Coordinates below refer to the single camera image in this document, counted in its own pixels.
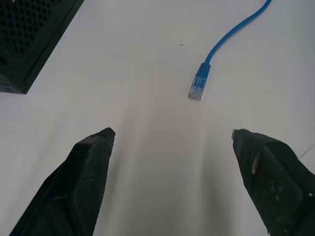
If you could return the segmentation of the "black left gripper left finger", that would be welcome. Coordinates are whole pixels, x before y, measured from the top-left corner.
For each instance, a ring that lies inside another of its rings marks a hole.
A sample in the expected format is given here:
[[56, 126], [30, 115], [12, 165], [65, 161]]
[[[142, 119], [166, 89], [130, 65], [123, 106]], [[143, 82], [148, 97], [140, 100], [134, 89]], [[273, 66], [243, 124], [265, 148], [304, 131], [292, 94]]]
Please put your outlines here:
[[43, 182], [9, 236], [93, 236], [115, 132], [77, 142]]

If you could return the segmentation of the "black perforated metal box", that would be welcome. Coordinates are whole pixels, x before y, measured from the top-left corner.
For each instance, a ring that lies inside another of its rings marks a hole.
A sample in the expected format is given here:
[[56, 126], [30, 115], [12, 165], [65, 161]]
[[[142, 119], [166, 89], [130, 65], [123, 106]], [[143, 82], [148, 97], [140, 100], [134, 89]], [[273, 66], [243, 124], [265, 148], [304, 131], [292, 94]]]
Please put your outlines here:
[[0, 0], [0, 92], [26, 94], [84, 0]]

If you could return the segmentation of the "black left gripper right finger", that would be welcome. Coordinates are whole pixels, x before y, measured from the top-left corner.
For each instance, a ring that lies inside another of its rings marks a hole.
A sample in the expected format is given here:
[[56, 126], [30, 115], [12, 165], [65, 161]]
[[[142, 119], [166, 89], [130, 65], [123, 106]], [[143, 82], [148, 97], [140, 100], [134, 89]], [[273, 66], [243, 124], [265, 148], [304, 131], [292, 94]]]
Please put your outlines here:
[[285, 143], [232, 132], [244, 186], [270, 236], [315, 236], [315, 174]]

